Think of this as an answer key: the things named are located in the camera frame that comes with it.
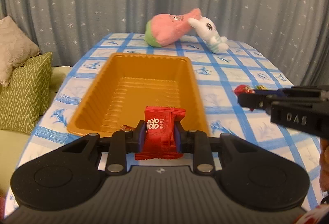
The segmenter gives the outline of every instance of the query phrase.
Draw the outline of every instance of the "beige pillow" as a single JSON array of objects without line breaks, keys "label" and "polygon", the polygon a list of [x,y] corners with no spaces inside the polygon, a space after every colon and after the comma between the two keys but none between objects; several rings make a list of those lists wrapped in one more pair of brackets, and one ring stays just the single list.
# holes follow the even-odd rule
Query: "beige pillow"
[{"label": "beige pillow", "polygon": [[7,87],[13,68],[23,65],[30,57],[40,53],[10,16],[0,20],[0,84]]}]

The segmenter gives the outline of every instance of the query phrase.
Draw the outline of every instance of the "green plush bottom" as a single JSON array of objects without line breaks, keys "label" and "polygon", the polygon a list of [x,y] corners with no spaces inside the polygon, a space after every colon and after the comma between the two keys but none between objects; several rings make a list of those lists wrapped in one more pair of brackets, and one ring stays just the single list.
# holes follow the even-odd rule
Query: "green plush bottom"
[{"label": "green plush bottom", "polygon": [[153,47],[157,47],[160,48],[162,47],[157,40],[155,39],[155,37],[152,35],[152,31],[151,31],[151,20],[149,20],[146,24],[146,28],[145,28],[145,38],[144,40],[149,43],[151,46]]}]

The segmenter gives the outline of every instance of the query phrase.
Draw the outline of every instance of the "tray rim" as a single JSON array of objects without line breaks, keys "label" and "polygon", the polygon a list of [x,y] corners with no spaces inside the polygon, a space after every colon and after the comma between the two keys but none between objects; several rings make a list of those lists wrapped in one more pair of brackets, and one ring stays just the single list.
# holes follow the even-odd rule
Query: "tray rim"
[{"label": "tray rim", "polygon": [[[96,77],[94,78],[93,82],[91,83],[91,85],[89,86],[88,90],[86,91],[86,93],[84,94],[81,102],[79,103],[78,107],[76,108],[76,110],[73,112],[73,116],[71,117],[68,125],[67,125],[67,131],[70,134],[74,134],[74,135],[78,135],[78,136],[84,136],[87,135],[89,133],[95,133],[96,131],[94,130],[87,130],[87,129],[81,129],[78,128],[75,123],[78,119],[78,117],[80,116],[80,114],[82,113],[82,109],[84,107],[84,104],[88,101],[89,97],[91,96],[91,94],[93,93],[93,89],[95,88],[95,86],[98,84],[99,79],[102,77],[102,75],[107,71],[107,67],[109,65],[111,65],[111,62],[113,61],[114,58],[118,57],[118,56],[130,56],[130,57],[160,57],[160,58],[169,58],[169,59],[181,59],[181,60],[185,60],[187,63],[187,67],[189,70],[189,73],[192,75],[192,79],[191,79],[191,83],[192,86],[195,89],[195,95],[196,95],[196,105],[198,107],[200,107],[202,109],[201,115],[200,115],[200,122],[201,125],[204,126],[204,132],[207,133],[208,136],[210,136],[209,134],[209,128],[208,128],[208,122],[206,119],[206,114],[204,111],[204,106],[201,100],[201,95],[200,95],[200,90],[199,90],[199,86],[197,83],[197,79],[195,77],[195,73],[193,70],[193,66],[192,66],[192,62],[188,57],[185,56],[172,56],[172,55],[160,55],[160,54],[141,54],[141,53],[123,53],[123,52],[115,52],[112,53],[111,56],[106,60],[106,62],[104,63],[104,65],[101,67],[99,73],[96,75]],[[103,136],[112,136],[111,132],[103,132],[100,131],[99,134],[101,135],[101,137]]]}]

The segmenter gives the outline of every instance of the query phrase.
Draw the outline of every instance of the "pink plush toy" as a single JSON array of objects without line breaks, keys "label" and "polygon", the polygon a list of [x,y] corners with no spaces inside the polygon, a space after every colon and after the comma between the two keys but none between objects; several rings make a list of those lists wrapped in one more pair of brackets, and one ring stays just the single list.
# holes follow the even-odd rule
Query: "pink plush toy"
[{"label": "pink plush toy", "polygon": [[174,43],[191,30],[189,18],[199,20],[201,11],[193,9],[184,15],[158,14],[146,24],[145,41],[153,47],[163,47]]}]

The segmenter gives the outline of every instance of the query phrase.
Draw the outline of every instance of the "tablecloth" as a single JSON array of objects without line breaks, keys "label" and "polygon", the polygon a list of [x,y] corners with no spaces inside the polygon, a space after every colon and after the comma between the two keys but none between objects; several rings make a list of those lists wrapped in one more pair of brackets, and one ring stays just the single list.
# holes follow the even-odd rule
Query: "tablecloth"
[{"label": "tablecloth", "polygon": [[[144,34],[110,33],[90,49],[72,68],[58,94],[43,116],[26,145],[18,166],[48,153],[78,137],[67,133],[67,124],[89,85],[108,57],[114,52],[148,53],[186,56],[191,59],[201,93],[211,136],[231,133],[302,166],[309,174],[311,186],[303,203],[313,209],[323,197],[319,187],[319,140],[295,130],[270,123],[262,110],[250,112],[241,108],[233,93],[236,86],[264,85],[269,89],[290,87],[289,80],[260,52],[236,41],[228,41],[225,53],[212,54],[199,37],[183,36],[165,48],[153,48],[144,41]],[[216,169],[220,163],[214,154]],[[99,165],[104,169],[106,154]],[[181,159],[152,159],[136,161],[134,154],[127,156],[128,167],[143,165],[192,165],[192,156]],[[9,190],[5,214],[18,207]]]}]

